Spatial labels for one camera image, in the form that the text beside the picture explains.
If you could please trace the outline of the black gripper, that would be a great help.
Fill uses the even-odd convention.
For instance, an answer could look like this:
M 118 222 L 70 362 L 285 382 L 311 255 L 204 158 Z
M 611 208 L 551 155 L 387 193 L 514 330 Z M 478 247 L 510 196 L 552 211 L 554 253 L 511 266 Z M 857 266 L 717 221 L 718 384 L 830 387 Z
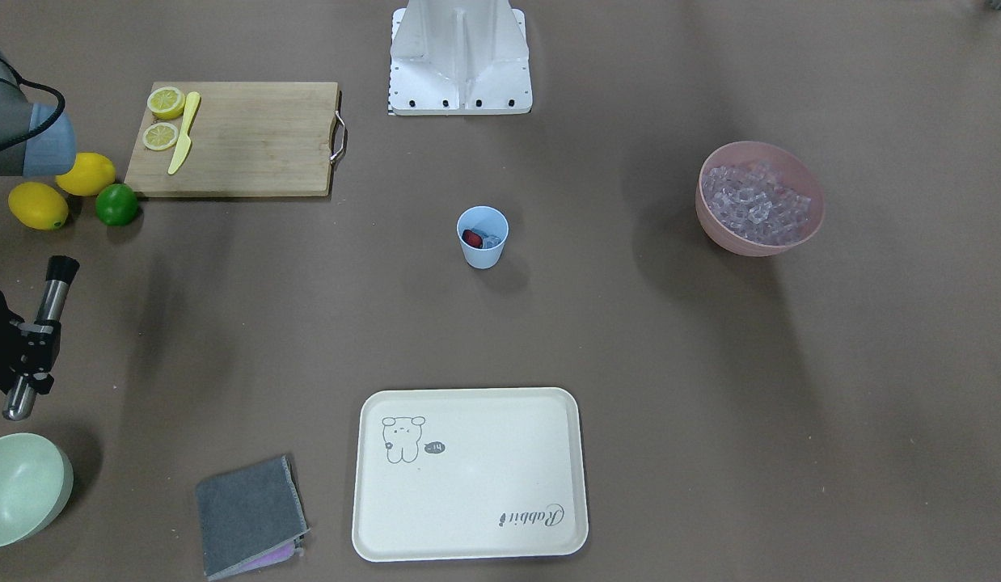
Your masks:
M 49 394 L 60 338 L 60 321 L 25 322 L 9 309 L 0 290 L 0 391 L 8 394 L 20 375 L 28 376 L 28 386 L 35 394 Z

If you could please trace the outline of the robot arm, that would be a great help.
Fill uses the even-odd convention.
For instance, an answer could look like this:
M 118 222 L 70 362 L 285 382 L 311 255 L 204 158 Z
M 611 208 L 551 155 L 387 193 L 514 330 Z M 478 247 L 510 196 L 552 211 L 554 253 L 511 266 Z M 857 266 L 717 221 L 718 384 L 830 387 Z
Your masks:
M 75 130 L 65 97 L 42 82 L 28 81 L 0 49 L 0 176 L 54 176 L 72 168 Z M 17 373 L 13 358 L 23 355 L 21 318 L 0 290 L 0 391 L 9 393 Z

